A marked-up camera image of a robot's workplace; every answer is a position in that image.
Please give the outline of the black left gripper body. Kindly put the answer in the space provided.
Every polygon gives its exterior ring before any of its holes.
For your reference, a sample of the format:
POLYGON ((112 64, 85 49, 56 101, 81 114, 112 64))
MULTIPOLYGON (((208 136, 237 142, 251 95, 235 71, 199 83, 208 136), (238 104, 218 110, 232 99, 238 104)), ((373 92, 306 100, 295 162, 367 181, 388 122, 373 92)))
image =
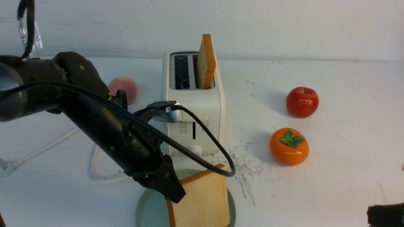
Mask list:
POLYGON ((104 151, 142 186, 172 186, 173 163, 160 149, 161 142, 144 130, 130 128, 126 121, 104 124, 104 151))

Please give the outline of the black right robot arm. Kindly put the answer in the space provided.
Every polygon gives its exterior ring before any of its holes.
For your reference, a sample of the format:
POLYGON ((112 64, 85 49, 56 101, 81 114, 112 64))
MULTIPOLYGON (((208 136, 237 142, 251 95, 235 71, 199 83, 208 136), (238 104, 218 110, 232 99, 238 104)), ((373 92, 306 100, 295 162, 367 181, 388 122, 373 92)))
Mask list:
POLYGON ((367 210, 370 227, 403 227, 404 203, 373 205, 367 210))

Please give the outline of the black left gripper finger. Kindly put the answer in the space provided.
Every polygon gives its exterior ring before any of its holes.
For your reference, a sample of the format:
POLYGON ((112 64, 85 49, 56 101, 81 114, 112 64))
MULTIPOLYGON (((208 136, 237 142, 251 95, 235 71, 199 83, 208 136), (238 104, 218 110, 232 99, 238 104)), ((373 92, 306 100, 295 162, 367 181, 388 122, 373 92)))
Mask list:
POLYGON ((148 178, 149 189, 159 192, 174 203, 179 203, 186 195, 172 164, 160 164, 148 178))

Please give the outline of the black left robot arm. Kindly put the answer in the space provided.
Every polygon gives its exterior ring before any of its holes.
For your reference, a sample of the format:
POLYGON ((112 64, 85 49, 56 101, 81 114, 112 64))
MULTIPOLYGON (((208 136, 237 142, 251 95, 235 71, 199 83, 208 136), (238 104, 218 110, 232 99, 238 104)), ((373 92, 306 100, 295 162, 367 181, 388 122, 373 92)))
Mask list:
POLYGON ((160 148, 169 139, 149 124, 166 106, 157 102, 130 113, 111 98, 94 65, 75 52, 26 61, 1 56, 1 122, 64 113, 127 176, 178 203, 186 192, 160 148))

